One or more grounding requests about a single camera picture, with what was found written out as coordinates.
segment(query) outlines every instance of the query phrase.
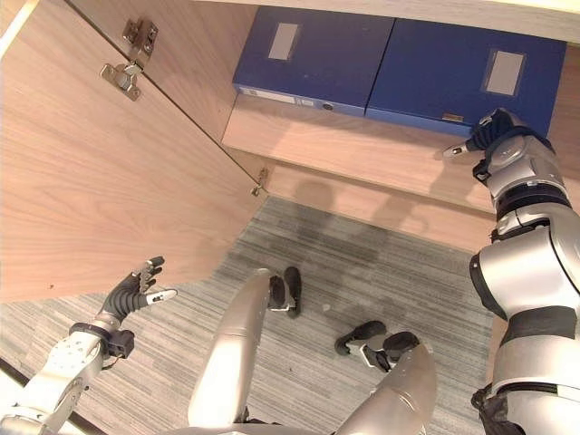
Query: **cabinet door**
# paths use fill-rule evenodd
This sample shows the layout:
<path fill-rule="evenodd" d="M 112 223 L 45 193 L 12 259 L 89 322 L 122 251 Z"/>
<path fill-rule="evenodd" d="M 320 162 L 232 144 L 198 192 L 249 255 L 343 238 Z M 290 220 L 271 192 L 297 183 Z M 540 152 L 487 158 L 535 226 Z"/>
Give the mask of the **cabinet door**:
<path fill-rule="evenodd" d="M 145 77 L 65 2 L 41 2 L 2 64 L 2 301 L 106 292 L 164 255 L 162 284 L 210 275 L 263 201 Z"/>
<path fill-rule="evenodd" d="M 125 54 L 127 20 L 159 28 L 145 74 L 215 140 L 221 140 L 236 90 L 232 78 L 257 6 L 192 0 L 71 0 Z"/>

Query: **white label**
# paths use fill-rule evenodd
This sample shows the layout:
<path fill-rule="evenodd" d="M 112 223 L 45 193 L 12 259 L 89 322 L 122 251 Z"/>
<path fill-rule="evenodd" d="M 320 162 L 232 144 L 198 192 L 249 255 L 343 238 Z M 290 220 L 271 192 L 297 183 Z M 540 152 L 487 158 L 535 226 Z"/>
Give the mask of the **white label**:
<path fill-rule="evenodd" d="M 298 24 L 278 23 L 268 57 L 270 59 L 287 61 L 290 57 L 297 31 Z"/>
<path fill-rule="evenodd" d="M 258 89 L 248 89 L 248 88 L 239 88 L 239 90 L 245 95 L 254 95 L 255 97 L 267 98 L 270 100 L 276 100 L 278 102 L 290 102 L 292 104 L 296 103 L 296 99 L 294 97 L 291 97 L 290 95 L 282 95 L 280 93 L 260 91 Z"/>
<path fill-rule="evenodd" d="M 517 88 L 524 54 L 497 51 L 489 71 L 486 91 L 514 95 Z"/>

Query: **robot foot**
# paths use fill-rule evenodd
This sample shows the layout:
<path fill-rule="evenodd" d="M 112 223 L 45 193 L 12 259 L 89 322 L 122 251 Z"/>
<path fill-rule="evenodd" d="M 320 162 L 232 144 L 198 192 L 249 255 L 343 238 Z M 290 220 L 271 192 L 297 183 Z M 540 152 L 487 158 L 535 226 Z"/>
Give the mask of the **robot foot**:
<path fill-rule="evenodd" d="M 371 320 L 366 324 L 361 324 L 350 331 L 347 335 L 343 335 L 341 338 L 334 342 L 334 349 L 339 355 L 348 355 L 351 353 L 351 349 L 348 343 L 360 340 L 369 340 L 375 335 L 385 335 L 387 333 L 387 327 L 383 322 L 378 320 Z"/>
<path fill-rule="evenodd" d="M 271 311 L 286 311 L 288 317 L 296 318 L 301 310 L 302 278 L 296 267 L 288 267 L 284 278 L 270 278 L 270 300 L 268 309 Z"/>

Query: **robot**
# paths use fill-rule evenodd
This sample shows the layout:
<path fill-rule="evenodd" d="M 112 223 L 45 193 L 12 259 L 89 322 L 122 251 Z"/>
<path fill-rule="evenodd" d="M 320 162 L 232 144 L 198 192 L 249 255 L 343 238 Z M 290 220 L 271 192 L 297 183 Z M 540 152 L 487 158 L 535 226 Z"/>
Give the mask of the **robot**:
<path fill-rule="evenodd" d="M 487 435 L 576 434 L 580 217 L 571 208 L 551 143 L 514 115 L 494 111 L 470 139 L 444 154 L 453 158 L 475 150 L 484 158 L 473 175 L 488 188 L 498 222 L 491 245 L 473 256 L 469 272 L 482 304 L 508 327 L 493 381 L 474 394 L 472 404 Z M 0 420 L 1 434 L 56 433 L 103 361 L 129 356 L 133 334 L 120 330 L 125 317 L 177 294 L 149 292 L 162 263 L 162 257 L 152 258 L 130 273 L 90 323 L 72 326 Z M 301 289 L 295 267 L 283 276 L 259 269 L 249 278 L 216 331 L 189 404 L 189 427 L 168 434 L 314 435 L 250 420 L 246 407 L 265 312 L 297 317 Z M 358 346 L 370 366 L 386 372 L 336 435 L 417 435 L 430 420 L 437 377 L 429 349 L 411 333 L 385 334 L 383 324 L 370 322 L 335 344 L 341 354 Z"/>

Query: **robot finger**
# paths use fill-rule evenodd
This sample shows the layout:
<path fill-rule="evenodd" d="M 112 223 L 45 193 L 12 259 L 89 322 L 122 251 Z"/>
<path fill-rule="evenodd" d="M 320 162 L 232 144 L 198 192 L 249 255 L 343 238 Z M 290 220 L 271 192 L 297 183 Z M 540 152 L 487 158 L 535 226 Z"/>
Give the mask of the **robot finger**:
<path fill-rule="evenodd" d="M 159 302 L 167 301 L 178 295 L 178 291 L 174 288 L 161 290 L 160 292 L 153 292 L 145 295 L 147 305 L 157 304 Z"/>

